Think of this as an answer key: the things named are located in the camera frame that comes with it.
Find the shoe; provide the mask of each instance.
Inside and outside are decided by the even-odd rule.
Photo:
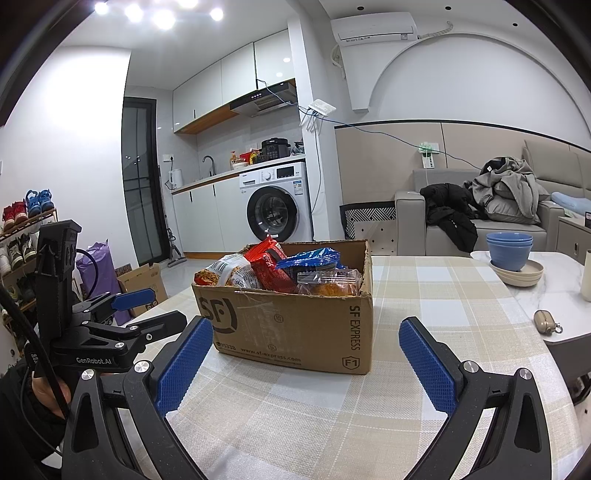
[[[28,273],[27,278],[29,280],[29,285],[33,289],[33,293],[37,296],[37,276],[34,273]]]
[[[2,276],[11,272],[10,262],[8,261],[8,250],[6,247],[0,248],[0,274]]]
[[[41,213],[41,205],[39,204],[39,194],[33,190],[29,190],[25,195],[25,203],[27,204],[27,213],[29,218],[37,216]]]
[[[26,262],[37,256],[37,252],[31,245],[31,237],[28,233],[24,233],[18,239],[19,246],[21,247],[22,258]]]
[[[17,289],[14,288],[13,285],[9,285],[8,287],[6,287],[6,289],[8,290],[8,293],[10,294],[10,298],[12,298],[14,300],[14,303],[16,303],[17,305],[20,305],[21,298],[18,296]]]
[[[10,260],[10,268],[13,270],[16,270],[25,263],[21,253],[21,246],[18,244],[18,239],[13,240],[8,244],[8,258]]]
[[[14,223],[18,225],[27,220],[27,209],[25,208],[25,202],[14,202],[12,204],[12,210],[14,210]]]
[[[31,246],[37,251],[37,241],[39,240],[39,232],[31,233]]]
[[[35,300],[35,292],[33,292],[29,279],[26,276],[17,280],[17,287],[21,291],[21,297],[24,303]]]
[[[2,213],[2,220],[4,221],[4,231],[10,230],[14,226],[14,210],[12,205],[5,207]]]
[[[46,212],[54,208],[53,202],[51,201],[51,192],[49,190],[40,191],[37,198],[39,199],[42,212]]]

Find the gray sofa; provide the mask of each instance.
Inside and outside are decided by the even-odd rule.
[[[538,181],[552,192],[562,192],[574,197],[585,197],[591,190],[591,155],[576,153],[568,148],[560,149],[548,144],[526,141],[523,158],[532,167]],[[400,191],[395,194],[397,216],[397,254],[432,256],[467,256],[460,252],[438,226],[425,224],[425,201],[418,192],[426,185],[435,183],[463,184],[478,175],[478,170],[454,170],[431,168],[413,171],[415,191]],[[534,251],[556,250],[558,217],[564,210],[546,200],[538,207],[540,225],[473,220],[478,231],[474,250],[488,250],[486,234],[491,232],[523,232],[534,237]]]

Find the sf express logo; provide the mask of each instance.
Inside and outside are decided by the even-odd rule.
[[[217,333],[234,333],[238,330],[236,312],[229,299],[208,300],[200,297],[199,310]]]

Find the kitchen counter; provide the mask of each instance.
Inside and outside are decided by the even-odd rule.
[[[241,173],[246,172],[246,171],[259,170],[260,168],[272,167],[273,165],[282,165],[284,163],[292,163],[292,162],[304,160],[305,158],[306,158],[305,154],[293,155],[291,157],[284,157],[284,158],[279,158],[277,160],[269,160],[269,161],[266,161],[263,163],[257,163],[255,165],[250,165],[245,168],[240,168],[239,170],[229,170],[224,173],[218,173],[217,175],[214,175],[213,177],[207,177],[205,179],[201,179],[201,180],[197,180],[192,183],[189,183],[188,185],[183,185],[181,188],[173,190],[172,194],[176,195],[178,193],[187,192],[189,190],[193,190],[198,187],[202,187],[204,185],[210,185],[210,184],[216,183],[218,181],[238,177],[238,176],[240,176]]]

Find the snack bag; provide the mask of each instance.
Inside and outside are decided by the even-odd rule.
[[[275,268],[277,261],[287,258],[281,246],[268,236],[244,254],[263,288],[280,293],[295,293],[296,284],[283,270]]]
[[[345,297],[359,295],[362,275],[356,269],[298,273],[298,292],[306,295]]]
[[[293,257],[280,260],[277,262],[277,268],[284,270],[292,280],[297,281],[300,272],[332,270],[344,267],[340,264],[340,252],[325,247],[301,252]]]
[[[250,262],[241,254],[226,255],[195,273],[194,280],[197,285],[262,288]]]

